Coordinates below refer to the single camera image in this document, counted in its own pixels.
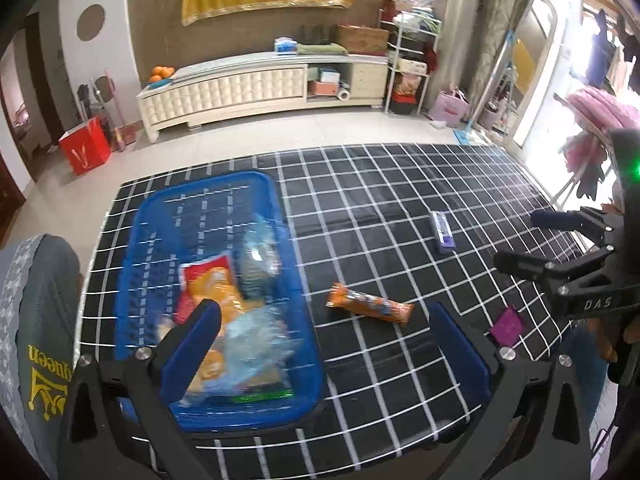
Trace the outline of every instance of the cardboard box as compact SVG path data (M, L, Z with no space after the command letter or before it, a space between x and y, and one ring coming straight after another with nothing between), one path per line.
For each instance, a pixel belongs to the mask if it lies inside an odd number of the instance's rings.
M346 48L349 54L384 56L388 39L389 31L382 28L338 25L336 43Z
M336 95L338 93L340 85L338 83L321 83L319 81L312 81L309 83L309 95Z
M394 7L396 10L406 10L407 12L411 12L414 6L406 1L406 0L388 0L394 3Z

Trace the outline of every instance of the folded towel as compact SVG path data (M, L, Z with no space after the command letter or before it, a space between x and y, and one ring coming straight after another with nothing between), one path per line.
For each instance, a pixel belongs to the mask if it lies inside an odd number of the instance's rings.
M298 54L348 54L347 49L337 43L329 45L298 44Z

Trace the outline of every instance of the pink bag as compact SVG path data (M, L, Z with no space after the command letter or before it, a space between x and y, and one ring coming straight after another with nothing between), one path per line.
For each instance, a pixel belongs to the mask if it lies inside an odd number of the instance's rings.
M445 121L447 126L457 126L468 110L469 103L460 90L442 91L427 115L434 121Z

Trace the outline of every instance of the paper towel roll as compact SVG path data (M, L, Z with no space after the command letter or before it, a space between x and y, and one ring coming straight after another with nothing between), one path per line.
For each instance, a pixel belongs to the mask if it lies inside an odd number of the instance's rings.
M348 101L351 99L351 92L349 92L346 88L340 88L338 91L338 99L340 101Z

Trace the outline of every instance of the mop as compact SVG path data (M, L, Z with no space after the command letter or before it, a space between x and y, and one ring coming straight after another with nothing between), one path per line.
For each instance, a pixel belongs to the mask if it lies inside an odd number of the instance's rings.
M513 59L514 39L515 39L514 31L508 30L504 38L504 46L502 48L503 50L502 52L500 52L500 55L498 56L498 61L495 63L494 69L490 77L490 81L493 80L497 75L498 66L500 65L500 59L502 58L504 51L506 51L506 49L509 46L511 47L511 59ZM484 90L484 93L482 94L482 97L480 98L481 103L484 102L484 100L486 99L486 94L489 91L489 87L490 85L488 84L486 86L486 89ZM478 118L479 109L481 108L476 108L472 116L467 121L466 128L464 130L453 130L453 134L456 136L456 139L458 140L461 146L467 146L469 144L469 134L471 133L471 130L473 129L473 125L476 122L476 119Z

